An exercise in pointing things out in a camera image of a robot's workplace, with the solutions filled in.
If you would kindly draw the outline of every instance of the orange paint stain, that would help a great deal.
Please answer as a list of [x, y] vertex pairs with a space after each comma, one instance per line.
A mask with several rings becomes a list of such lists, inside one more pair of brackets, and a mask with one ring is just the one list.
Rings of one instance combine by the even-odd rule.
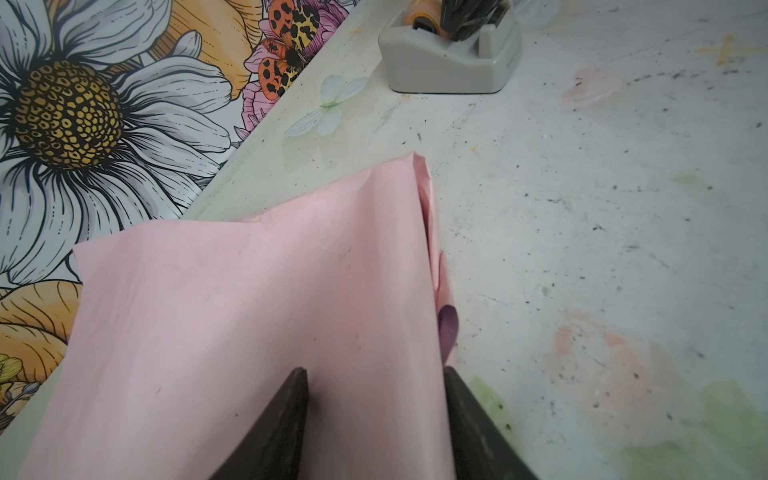
[[674, 362], [657, 343], [570, 311], [552, 340], [545, 371], [590, 423], [625, 442], [669, 434], [667, 414], [681, 417], [686, 392]]
[[734, 46], [735, 42], [736, 42], [736, 36], [728, 34], [723, 37], [722, 47], [713, 48], [711, 46], [705, 46], [705, 47], [699, 48], [698, 52], [704, 53], [704, 54], [717, 55], [717, 66], [723, 67], [730, 63], [731, 55], [759, 53], [764, 51], [763, 47], [736, 47]]

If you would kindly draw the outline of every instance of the pink tissue paper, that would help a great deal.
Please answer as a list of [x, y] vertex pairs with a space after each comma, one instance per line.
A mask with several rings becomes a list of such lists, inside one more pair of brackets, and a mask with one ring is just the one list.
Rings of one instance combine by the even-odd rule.
[[296, 366], [300, 478], [454, 478], [442, 365], [458, 319], [424, 157], [240, 222], [81, 243], [84, 289], [20, 480], [206, 480]]

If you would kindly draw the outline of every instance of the paint stain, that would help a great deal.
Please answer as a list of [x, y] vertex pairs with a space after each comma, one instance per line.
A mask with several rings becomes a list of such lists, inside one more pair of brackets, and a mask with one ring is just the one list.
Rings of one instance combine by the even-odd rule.
[[568, 311], [564, 321], [545, 372], [589, 423], [624, 444], [674, 433], [666, 414], [685, 417], [691, 390], [664, 348], [586, 312]]
[[621, 451], [625, 478], [768, 478], [768, 419], [738, 383], [712, 382], [698, 401], [704, 406], [702, 422], [683, 425], [672, 439]]
[[570, 108], [582, 108], [615, 94], [624, 86], [621, 77], [598, 67], [582, 68], [574, 75], [575, 85], [563, 93], [562, 101]]
[[691, 196], [703, 193], [705, 190], [713, 190], [714, 187], [699, 177], [695, 171], [681, 172], [671, 180], [686, 194]]
[[699, 53], [715, 55], [717, 57], [716, 65], [723, 67], [735, 61], [735, 58], [731, 58], [732, 56], [741, 58], [749, 53], [760, 53], [764, 51], [764, 48], [737, 46], [736, 36], [728, 34], [723, 37], [723, 44], [720, 47], [703, 46], [698, 51]]
[[478, 376], [473, 376], [467, 387], [469, 387], [469, 391], [475, 396], [482, 409], [485, 410], [485, 414], [488, 415], [507, 443], [520, 455], [521, 443], [515, 437], [509, 408], [504, 399], [485, 380]]

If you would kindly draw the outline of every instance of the yellow flower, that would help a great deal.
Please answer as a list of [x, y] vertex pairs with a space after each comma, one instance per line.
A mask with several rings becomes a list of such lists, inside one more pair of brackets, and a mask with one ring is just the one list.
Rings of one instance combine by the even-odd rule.
[[153, 58], [171, 53], [181, 35], [195, 30], [203, 38], [198, 57], [217, 66], [232, 84], [232, 99], [250, 80], [243, 63], [261, 41], [262, 0], [174, 0], [168, 29], [150, 50]]
[[0, 290], [0, 433], [64, 358], [81, 290], [63, 280]]
[[[46, 280], [21, 286], [0, 300], [0, 323], [30, 326], [69, 340], [80, 305], [80, 283]], [[0, 353], [7, 353], [0, 348]]]

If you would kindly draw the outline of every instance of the white table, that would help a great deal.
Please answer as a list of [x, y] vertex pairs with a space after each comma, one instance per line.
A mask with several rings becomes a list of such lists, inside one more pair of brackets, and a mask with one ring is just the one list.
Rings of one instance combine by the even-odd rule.
[[[695, 426], [717, 379], [764, 414], [766, 3], [572, 0], [524, 27], [501, 92], [467, 96], [388, 89], [376, 38], [405, 4], [360, 5], [186, 217], [236, 220], [418, 151], [439, 195], [458, 370], [504, 399], [541, 478], [632, 478], [622, 449]], [[561, 96], [588, 66], [624, 86], [574, 111]], [[328, 74], [369, 85], [334, 134], [284, 139]]]

